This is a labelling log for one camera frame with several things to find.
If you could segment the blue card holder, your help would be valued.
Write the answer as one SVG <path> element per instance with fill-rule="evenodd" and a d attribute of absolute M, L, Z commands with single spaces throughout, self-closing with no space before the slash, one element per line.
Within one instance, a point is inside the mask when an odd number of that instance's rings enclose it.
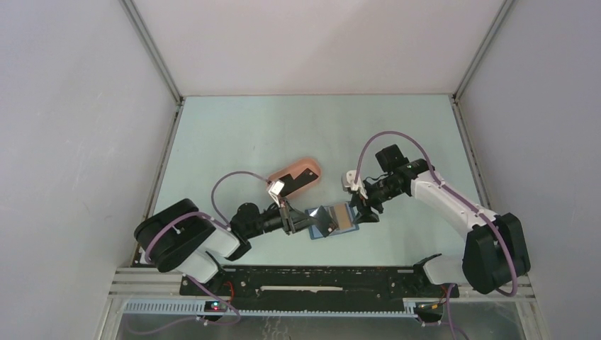
<path fill-rule="evenodd" d="M 353 223 L 356 209 L 352 208 L 349 202 L 322 205 L 318 208 L 307 209 L 305 212 L 318 219 L 318 224 L 309 228 L 311 240 L 359 231 L 358 224 Z"/>

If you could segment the gold credit card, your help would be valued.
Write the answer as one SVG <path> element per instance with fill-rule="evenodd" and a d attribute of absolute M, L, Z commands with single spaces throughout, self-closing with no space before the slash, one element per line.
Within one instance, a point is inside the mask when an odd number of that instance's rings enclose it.
<path fill-rule="evenodd" d="M 330 207 L 332 218 L 337 223 L 337 230 L 340 232 L 348 232 L 353 229 L 352 216 L 349 213 L 347 203 L 338 203 Z"/>

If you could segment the pink oval tray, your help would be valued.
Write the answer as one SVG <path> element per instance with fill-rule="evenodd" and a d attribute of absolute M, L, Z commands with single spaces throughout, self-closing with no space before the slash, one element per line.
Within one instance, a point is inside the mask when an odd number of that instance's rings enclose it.
<path fill-rule="evenodd" d="M 303 192 L 305 192 L 308 189 L 310 189 L 310 188 L 316 186 L 317 184 L 319 184 L 319 182 L 321 180 L 321 176 L 322 176 L 322 169 L 321 169 L 321 166 L 319 165 L 319 163 L 317 162 L 316 159 L 314 159 L 312 157 L 304 157 L 304 158 L 298 159 L 298 160 L 294 161 L 292 164 L 289 164 L 288 166 L 285 166 L 284 168 L 276 171 L 275 173 L 272 173 L 271 175 L 269 175 L 267 177 L 267 179 L 270 180 L 270 181 L 279 180 L 279 178 L 281 178 L 282 176 L 285 176 L 286 174 L 291 174 L 293 177 L 296 177 L 305 168 L 312 169 L 314 172 L 316 172 L 318 174 L 318 176 L 320 177 L 320 179 L 317 180 L 316 182 L 313 182 L 309 186 L 306 186 L 305 188 L 300 189 L 299 191 L 297 191 L 294 194 L 291 194 L 289 196 L 283 197 L 283 198 L 292 199 L 295 196 L 299 196 Z"/>

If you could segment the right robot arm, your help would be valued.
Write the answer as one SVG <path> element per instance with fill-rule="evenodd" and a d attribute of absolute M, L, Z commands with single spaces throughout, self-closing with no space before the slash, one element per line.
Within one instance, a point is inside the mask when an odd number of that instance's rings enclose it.
<path fill-rule="evenodd" d="M 376 154 L 383 175 L 373 183 L 357 170 L 342 176 L 357 214 L 354 223 L 380 220 L 383 204 L 407 195 L 429 206 L 462 238 L 461 258 L 435 254 L 417 263 L 412 277 L 416 293 L 430 296 L 441 284 L 468 283 L 482 294 L 517 284 L 531 269 L 522 223 L 512 213 L 500 215 L 484 208 L 449 186 L 425 159 L 410 161 L 393 144 Z"/>

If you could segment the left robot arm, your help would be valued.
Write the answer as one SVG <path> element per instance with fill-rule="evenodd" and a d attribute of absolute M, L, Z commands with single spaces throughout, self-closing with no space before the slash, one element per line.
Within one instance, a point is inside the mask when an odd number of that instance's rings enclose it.
<path fill-rule="evenodd" d="M 133 236 L 145 261 L 159 272 L 179 271 L 194 278 L 205 294 L 215 295 L 224 286 L 218 257 L 236 261 L 251 250 L 255 237 L 276 230 L 295 234 L 317 223 L 316 217 L 283 199 L 266 210 L 244 203 L 224 225 L 185 198 L 140 223 Z"/>

